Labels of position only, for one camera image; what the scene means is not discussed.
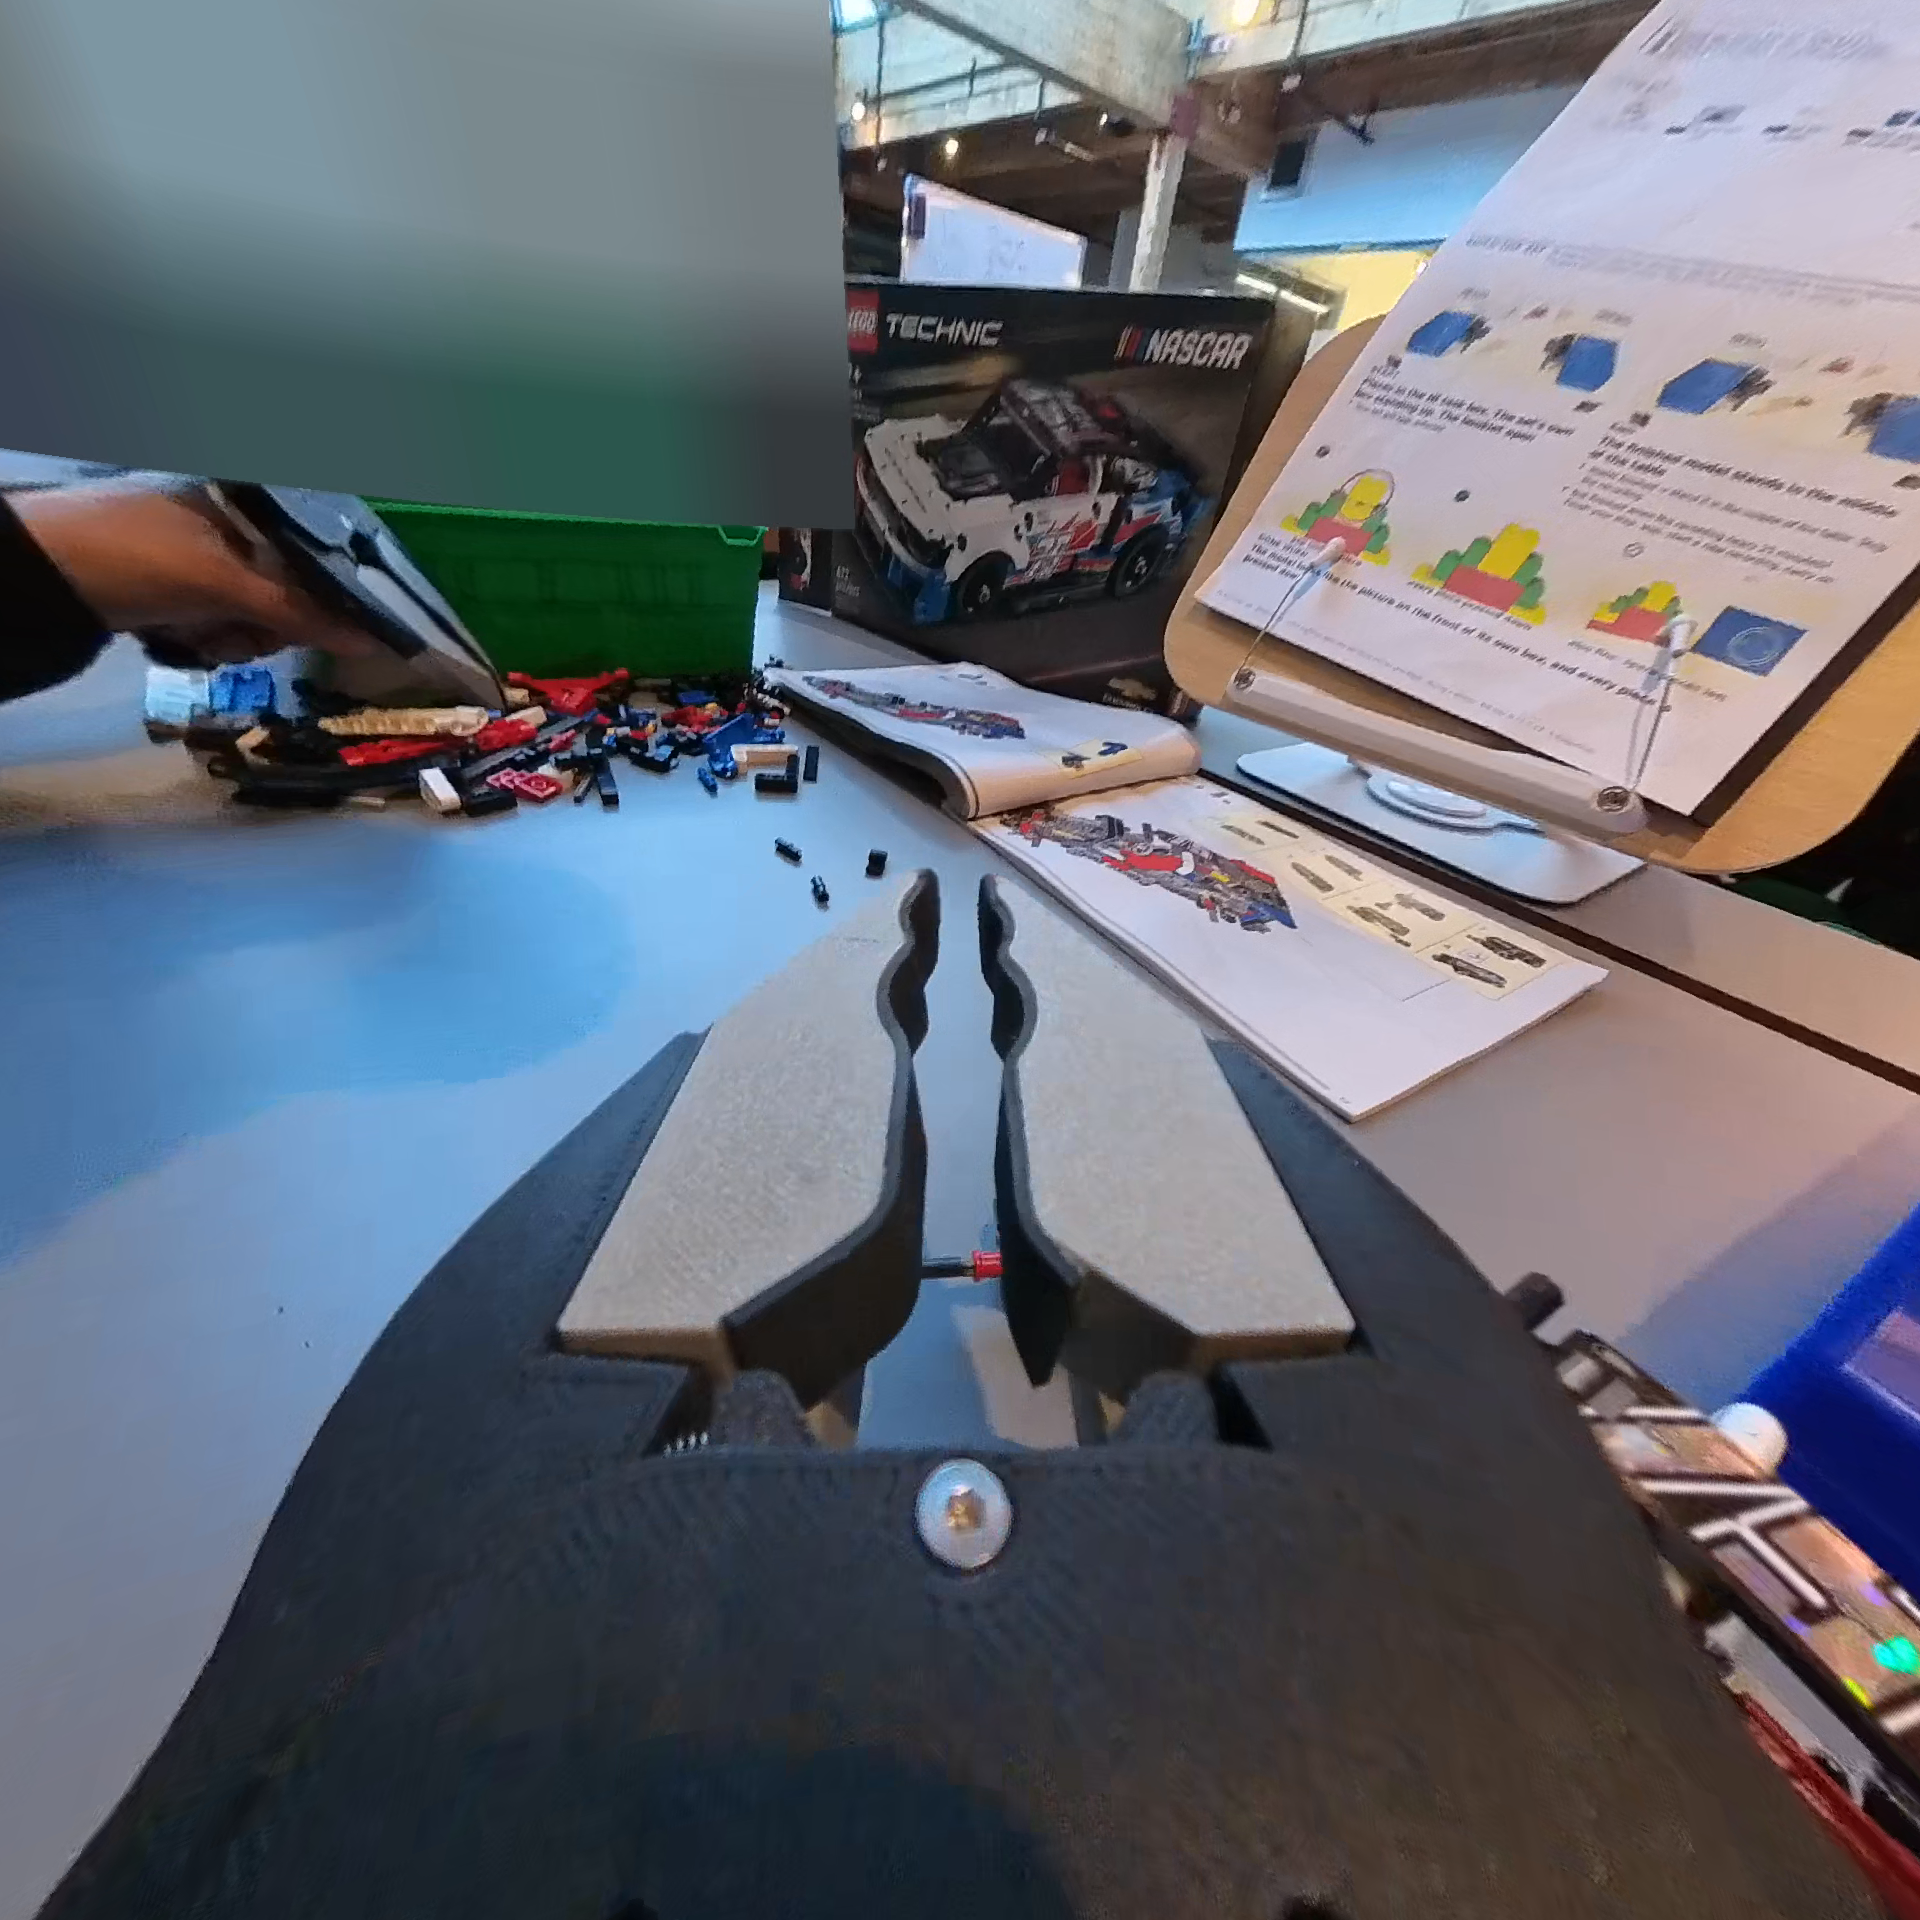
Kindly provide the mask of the person's left forearm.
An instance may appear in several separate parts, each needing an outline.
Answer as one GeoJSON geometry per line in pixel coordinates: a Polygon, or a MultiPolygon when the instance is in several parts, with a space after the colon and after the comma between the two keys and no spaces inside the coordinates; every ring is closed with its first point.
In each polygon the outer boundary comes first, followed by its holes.
{"type": "Polygon", "coordinates": [[[2,498],[2,705],[69,685],[109,645],[112,630],[73,589],[2,498]]]}

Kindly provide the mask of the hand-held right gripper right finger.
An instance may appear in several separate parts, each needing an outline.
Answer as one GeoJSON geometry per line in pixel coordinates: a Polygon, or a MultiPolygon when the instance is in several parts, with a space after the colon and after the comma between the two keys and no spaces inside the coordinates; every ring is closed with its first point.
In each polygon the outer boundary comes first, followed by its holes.
{"type": "Polygon", "coordinates": [[[1167,996],[984,879],[1001,1307],[1037,1387],[1331,1356],[1356,1321],[1220,1066],[1167,996]]]}

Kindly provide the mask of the pile of toy bricks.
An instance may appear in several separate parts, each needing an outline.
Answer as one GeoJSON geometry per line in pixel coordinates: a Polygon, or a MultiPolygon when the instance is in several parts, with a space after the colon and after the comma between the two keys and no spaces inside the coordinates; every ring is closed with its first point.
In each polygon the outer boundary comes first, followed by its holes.
{"type": "Polygon", "coordinates": [[[267,665],[153,669],[145,728],[180,744],[250,808],[334,812],[419,802],[485,820],[520,806],[620,806],[620,772],[688,771],[717,796],[744,772],[801,777],[786,703],[764,674],[712,685],[510,674],[494,705],[368,705],[267,665]]]}

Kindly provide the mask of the white board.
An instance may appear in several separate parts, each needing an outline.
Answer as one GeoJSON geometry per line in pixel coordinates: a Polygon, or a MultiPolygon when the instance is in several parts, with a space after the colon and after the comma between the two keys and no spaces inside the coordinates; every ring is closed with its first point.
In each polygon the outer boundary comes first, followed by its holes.
{"type": "Polygon", "coordinates": [[[900,279],[1078,294],[1086,238],[920,176],[903,177],[900,279]]]}

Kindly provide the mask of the open instruction booklet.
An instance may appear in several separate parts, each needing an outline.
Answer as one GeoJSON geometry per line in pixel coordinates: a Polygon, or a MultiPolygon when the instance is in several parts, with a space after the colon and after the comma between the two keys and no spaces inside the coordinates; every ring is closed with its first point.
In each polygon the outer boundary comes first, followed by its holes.
{"type": "Polygon", "coordinates": [[[1194,733],[980,663],[764,682],[920,771],[1043,892],[1343,1117],[1590,996],[1605,969],[1201,775],[1194,733]]]}

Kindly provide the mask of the partly built toy car model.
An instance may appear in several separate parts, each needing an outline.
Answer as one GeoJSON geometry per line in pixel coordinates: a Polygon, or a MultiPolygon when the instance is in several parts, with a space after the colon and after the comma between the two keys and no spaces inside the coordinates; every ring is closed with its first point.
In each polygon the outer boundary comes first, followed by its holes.
{"type": "Polygon", "coordinates": [[[1789,1486],[1764,1407],[1705,1413],[1593,1332],[1545,1350],[1754,1742],[1916,1917],[1916,1597],[1789,1486]]]}

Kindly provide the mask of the blue plastic bin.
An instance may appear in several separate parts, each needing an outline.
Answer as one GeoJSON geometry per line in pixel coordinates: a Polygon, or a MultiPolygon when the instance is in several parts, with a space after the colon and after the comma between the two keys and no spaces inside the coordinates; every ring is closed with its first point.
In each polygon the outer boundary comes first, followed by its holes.
{"type": "Polygon", "coordinates": [[[1745,1390],[1786,1432],[1781,1476],[1874,1549],[1916,1548],[1919,1529],[1919,1216],[1757,1372],[1745,1390]]]}

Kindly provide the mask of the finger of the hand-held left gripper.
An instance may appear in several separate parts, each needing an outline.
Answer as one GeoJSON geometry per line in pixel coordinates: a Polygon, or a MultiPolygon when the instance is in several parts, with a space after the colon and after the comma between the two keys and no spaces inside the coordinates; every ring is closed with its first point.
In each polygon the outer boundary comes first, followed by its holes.
{"type": "Polygon", "coordinates": [[[366,632],[446,705],[502,706],[505,685],[444,593],[419,572],[357,568],[357,615],[366,632]]]}
{"type": "Polygon", "coordinates": [[[405,685],[441,705],[505,703],[494,658],[380,516],[357,522],[357,600],[405,685]]]}

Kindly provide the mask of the printed instruction sheet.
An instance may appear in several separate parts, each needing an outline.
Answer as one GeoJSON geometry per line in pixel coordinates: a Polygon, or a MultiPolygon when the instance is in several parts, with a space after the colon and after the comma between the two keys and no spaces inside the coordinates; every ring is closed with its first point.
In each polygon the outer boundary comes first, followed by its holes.
{"type": "Polygon", "coordinates": [[[1198,600],[1699,814],[1916,570],[1919,4],[1662,4],[1198,600]]]}

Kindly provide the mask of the green plastic bin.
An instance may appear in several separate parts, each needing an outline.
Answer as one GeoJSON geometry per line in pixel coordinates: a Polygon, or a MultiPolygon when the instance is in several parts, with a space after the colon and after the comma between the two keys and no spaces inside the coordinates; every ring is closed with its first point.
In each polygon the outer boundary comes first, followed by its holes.
{"type": "Polygon", "coordinates": [[[370,510],[502,670],[712,685],[753,665],[760,526],[370,510]]]}

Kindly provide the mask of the grey desk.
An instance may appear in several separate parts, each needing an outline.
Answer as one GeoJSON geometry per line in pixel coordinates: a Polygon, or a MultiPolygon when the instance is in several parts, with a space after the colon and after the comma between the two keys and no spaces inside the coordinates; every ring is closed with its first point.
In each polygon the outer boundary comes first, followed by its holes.
{"type": "MultiPolygon", "coordinates": [[[[44,1833],[158,1741],[419,1276],[871,899],[873,847],[944,892],[927,1237],[990,1221],[975,899],[1014,878],[889,777],[830,752],[792,808],[641,775],[488,823],[270,814],[148,740],[140,696],[116,643],[4,710],[4,1800],[44,1833]]],[[[1545,1271],[1707,1403],[1916,1201],[1912,1090],[1621,964],[1348,1133],[1494,1281],[1545,1271]]]]}

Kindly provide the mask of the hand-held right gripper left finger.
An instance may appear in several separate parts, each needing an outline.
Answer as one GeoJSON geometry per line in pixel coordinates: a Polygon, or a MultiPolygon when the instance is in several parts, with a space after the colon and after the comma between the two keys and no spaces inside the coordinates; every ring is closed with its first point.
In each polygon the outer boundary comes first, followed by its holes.
{"type": "Polygon", "coordinates": [[[714,1021],[558,1321],[564,1351],[712,1387],[772,1372],[813,1408],[903,1332],[939,930],[931,870],[881,882],[714,1021]]]}

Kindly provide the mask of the toy race car set box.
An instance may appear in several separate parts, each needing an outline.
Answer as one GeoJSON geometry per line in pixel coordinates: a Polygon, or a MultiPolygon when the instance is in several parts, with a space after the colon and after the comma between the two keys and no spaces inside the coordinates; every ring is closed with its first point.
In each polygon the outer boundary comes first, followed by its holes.
{"type": "Polygon", "coordinates": [[[785,527],[785,603],[1079,703],[1189,713],[1164,632],[1212,535],[1264,301],[846,285],[853,526],[785,527]]]}

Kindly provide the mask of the person's left hand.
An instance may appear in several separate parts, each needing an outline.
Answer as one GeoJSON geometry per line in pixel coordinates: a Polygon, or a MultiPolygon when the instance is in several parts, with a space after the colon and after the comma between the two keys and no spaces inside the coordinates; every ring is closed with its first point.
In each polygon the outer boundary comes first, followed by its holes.
{"type": "Polygon", "coordinates": [[[376,658],[378,638],[329,612],[276,552],[199,493],[105,485],[24,495],[17,519],[116,633],[204,663],[288,649],[376,658]]]}

